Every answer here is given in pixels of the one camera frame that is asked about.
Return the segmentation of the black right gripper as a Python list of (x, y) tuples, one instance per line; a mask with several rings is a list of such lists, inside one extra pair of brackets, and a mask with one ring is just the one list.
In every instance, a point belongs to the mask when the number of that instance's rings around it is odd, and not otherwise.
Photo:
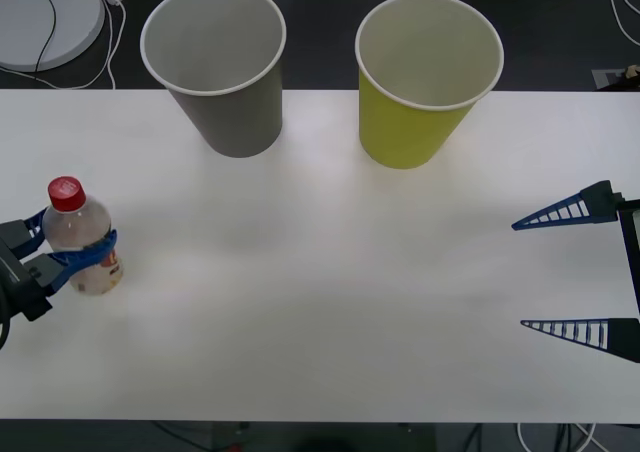
[[(615, 222), (617, 207), (622, 202), (622, 194), (613, 191), (609, 180), (599, 181), (516, 221), (511, 228), (528, 230)], [(620, 205), (618, 217), (636, 304), (640, 307), (639, 206)], [(520, 324), (550, 337), (639, 362), (639, 320), (635, 318), (522, 320)]]

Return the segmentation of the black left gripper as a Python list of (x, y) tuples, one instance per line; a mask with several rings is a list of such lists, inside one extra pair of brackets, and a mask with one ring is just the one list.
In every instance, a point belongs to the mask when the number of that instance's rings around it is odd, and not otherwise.
[(33, 322), (52, 309), (48, 292), (57, 292), (75, 274), (99, 265), (117, 242), (117, 231), (108, 232), (97, 243), (77, 251), (39, 254), (26, 262), (45, 240), (46, 210), (22, 220), (1, 224), (1, 292), (9, 318), (22, 314)]

